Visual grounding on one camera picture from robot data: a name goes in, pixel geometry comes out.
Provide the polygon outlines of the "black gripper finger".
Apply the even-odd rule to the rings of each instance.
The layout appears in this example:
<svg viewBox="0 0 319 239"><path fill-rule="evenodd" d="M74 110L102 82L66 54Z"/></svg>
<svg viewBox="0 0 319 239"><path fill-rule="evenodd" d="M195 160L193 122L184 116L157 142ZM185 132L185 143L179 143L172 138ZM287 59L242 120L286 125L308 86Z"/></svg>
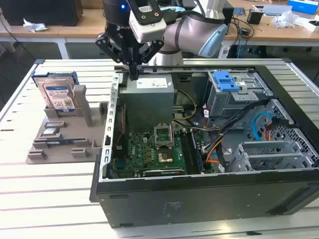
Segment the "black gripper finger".
<svg viewBox="0 0 319 239"><path fill-rule="evenodd" d="M116 33L112 38L104 32L96 39L96 45L116 63L127 66L130 80L137 80L137 65L134 63L133 48L129 47L123 33Z"/></svg>
<svg viewBox="0 0 319 239"><path fill-rule="evenodd" d="M139 69L142 63L148 63L156 53L163 47L164 41L163 40L154 40L147 44L147 48L142 50L142 47L137 50L137 70L136 70L136 77L139 76Z"/></svg>

